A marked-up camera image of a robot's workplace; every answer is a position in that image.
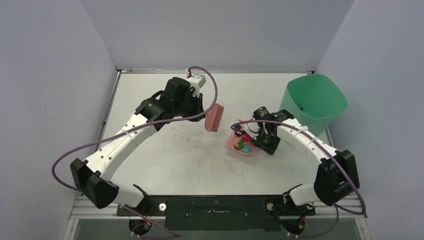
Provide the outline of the magenta paper scrap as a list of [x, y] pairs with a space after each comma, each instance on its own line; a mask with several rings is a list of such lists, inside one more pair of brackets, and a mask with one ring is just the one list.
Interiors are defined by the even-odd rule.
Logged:
[[246, 132], [246, 131], [242, 131], [240, 133], [240, 138], [243, 140], [243, 142], [245, 143], [250, 143], [252, 141], [252, 137]]

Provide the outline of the teal paper scrap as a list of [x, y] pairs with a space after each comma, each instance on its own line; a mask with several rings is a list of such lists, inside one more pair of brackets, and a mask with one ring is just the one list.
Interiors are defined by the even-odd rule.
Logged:
[[240, 150], [245, 154], [250, 154], [253, 151], [253, 149], [248, 144], [244, 144]]

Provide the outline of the pink plastic dustpan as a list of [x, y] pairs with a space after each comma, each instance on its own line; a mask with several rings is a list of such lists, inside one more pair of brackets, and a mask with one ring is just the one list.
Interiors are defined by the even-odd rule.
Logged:
[[235, 130], [229, 135], [225, 146], [237, 153], [248, 156], [257, 151], [257, 147], [252, 144], [252, 138], [243, 129], [242, 120], [238, 120], [238, 124], [234, 127]]

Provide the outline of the pink hand brush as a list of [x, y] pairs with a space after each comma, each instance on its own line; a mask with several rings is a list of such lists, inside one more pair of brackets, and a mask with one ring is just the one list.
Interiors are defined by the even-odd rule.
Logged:
[[214, 104], [213, 107], [205, 114], [204, 127], [208, 132], [217, 132], [222, 116], [224, 113], [224, 107], [220, 104]]

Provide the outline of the green paper scrap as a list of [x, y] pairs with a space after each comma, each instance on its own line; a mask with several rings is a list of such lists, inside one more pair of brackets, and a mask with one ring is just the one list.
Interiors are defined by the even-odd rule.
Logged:
[[237, 143], [233, 147], [235, 150], [240, 151], [243, 146], [244, 146], [244, 141], [240, 139], [237, 141]]

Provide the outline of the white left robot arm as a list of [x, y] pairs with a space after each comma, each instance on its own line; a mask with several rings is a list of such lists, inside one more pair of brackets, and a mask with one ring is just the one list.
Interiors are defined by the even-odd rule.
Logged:
[[187, 79], [169, 79], [164, 90], [141, 102], [117, 132], [117, 138], [106, 142], [85, 159], [76, 158], [70, 164], [76, 187], [98, 209], [111, 203], [137, 207], [145, 197], [143, 192], [133, 186], [113, 182], [113, 175], [143, 141], [164, 126], [163, 120], [202, 113], [203, 95], [200, 89], [205, 83], [205, 76], [199, 74]]

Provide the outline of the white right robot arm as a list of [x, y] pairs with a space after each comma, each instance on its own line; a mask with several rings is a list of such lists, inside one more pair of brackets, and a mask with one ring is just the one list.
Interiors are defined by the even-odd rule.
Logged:
[[312, 183], [286, 192], [286, 200], [294, 206], [313, 202], [332, 206], [360, 187], [355, 156], [349, 150], [340, 151], [321, 141], [285, 109], [270, 113], [266, 107], [260, 107], [242, 130], [251, 136], [253, 146], [268, 155], [272, 156], [280, 141], [285, 141], [316, 168]]

